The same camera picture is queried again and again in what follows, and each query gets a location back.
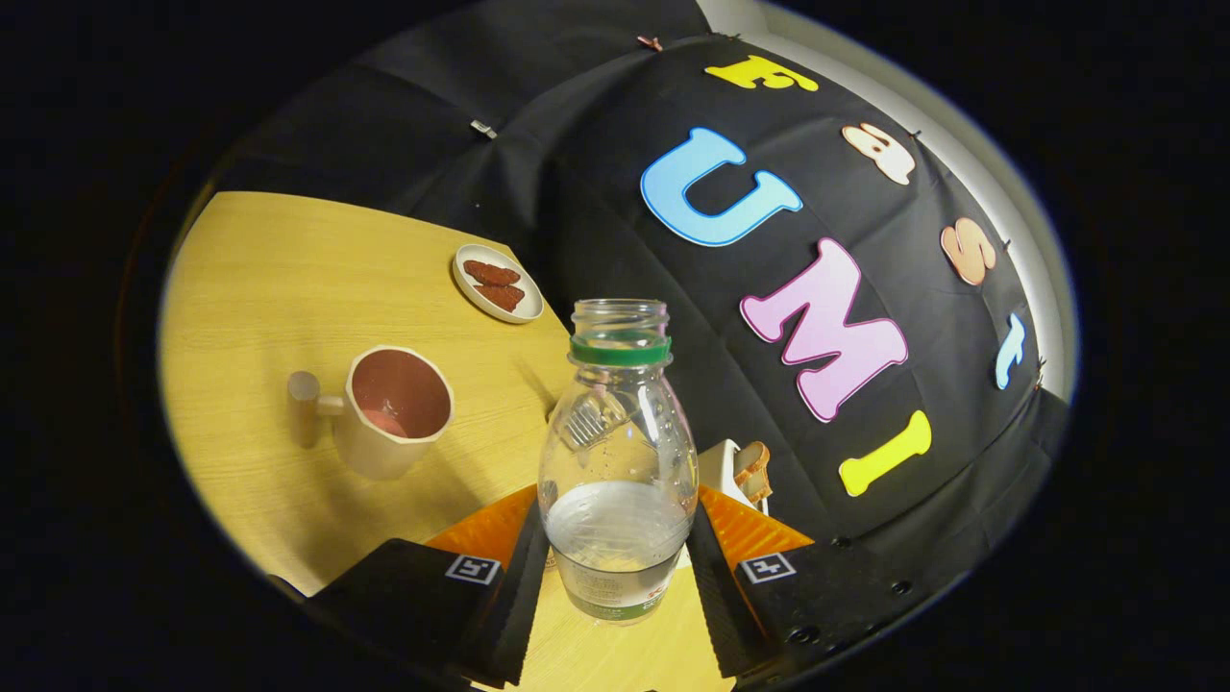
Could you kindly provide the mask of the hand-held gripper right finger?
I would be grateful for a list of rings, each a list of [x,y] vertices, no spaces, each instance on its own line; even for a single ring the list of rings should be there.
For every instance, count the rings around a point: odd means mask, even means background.
[[[739,686],[835,667],[936,595],[852,540],[811,538],[707,486],[688,552],[720,674]]]

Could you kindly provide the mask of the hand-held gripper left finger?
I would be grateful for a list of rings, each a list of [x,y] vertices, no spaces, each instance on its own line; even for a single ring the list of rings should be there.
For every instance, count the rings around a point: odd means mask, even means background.
[[[423,543],[391,538],[308,597],[308,610],[432,674],[520,683],[549,556],[535,486]]]

